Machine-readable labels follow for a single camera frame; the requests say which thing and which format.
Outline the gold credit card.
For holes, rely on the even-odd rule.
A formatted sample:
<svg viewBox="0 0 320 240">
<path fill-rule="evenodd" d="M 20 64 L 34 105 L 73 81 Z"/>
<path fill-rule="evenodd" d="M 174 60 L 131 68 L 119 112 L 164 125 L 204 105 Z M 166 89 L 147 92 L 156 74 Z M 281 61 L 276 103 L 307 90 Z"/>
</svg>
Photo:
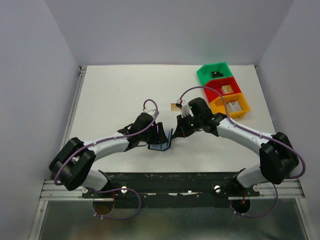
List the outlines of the gold credit card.
<svg viewBox="0 0 320 240">
<path fill-rule="evenodd" d="M 172 112 L 179 112 L 180 111 L 180 108 L 175 104 L 175 103 L 171 103 L 170 104 L 170 110 Z"/>
</svg>

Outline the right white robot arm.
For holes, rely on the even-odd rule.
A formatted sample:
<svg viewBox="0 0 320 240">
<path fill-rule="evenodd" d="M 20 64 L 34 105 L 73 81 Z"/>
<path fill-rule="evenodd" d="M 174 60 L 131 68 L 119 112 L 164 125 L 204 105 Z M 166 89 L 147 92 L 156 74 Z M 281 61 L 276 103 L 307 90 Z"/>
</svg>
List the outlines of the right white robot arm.
<svg viewBox="0 0 320 240">
<path fill-rule="evenodd" d="M 278 132 L 269 134 L 246 128 L 223 113 L 212 113 L 201 97 L 189 102 L 177 100 L 181 110 L 172 136 L 186 138 L 198 131 L 232 140 L 259 156 L 259 164 L 238 171 L 229 183 L 231 191 L 240 192 L 254 185 L 270 182 L 281 184 L 299 165 L 297 154 L 292 151 L 288 137 Z"/>
</svg>

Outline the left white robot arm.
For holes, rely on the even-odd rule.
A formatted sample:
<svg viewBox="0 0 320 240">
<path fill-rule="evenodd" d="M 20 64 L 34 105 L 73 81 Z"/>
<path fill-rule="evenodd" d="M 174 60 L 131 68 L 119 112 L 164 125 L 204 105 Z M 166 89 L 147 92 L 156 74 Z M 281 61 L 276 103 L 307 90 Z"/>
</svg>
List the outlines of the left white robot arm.
<svg viewBox="0 0 320 240">
<path fill-rule="evenodd" d="M 134 121 L 107 138 L 81 141 L 71 138 L 49 165 L 57 184 L 73 191 L 78 187 L 102 191 L 108 183 L 101 170 L 92 170 L 99 159 L 127 152 L 146 143 L 148 149 L 165 151 L 171 146 L 172 130 L 164 131 L 162 122 L 155 122 L 156 114 L 142 112 Z"/>
</svg>

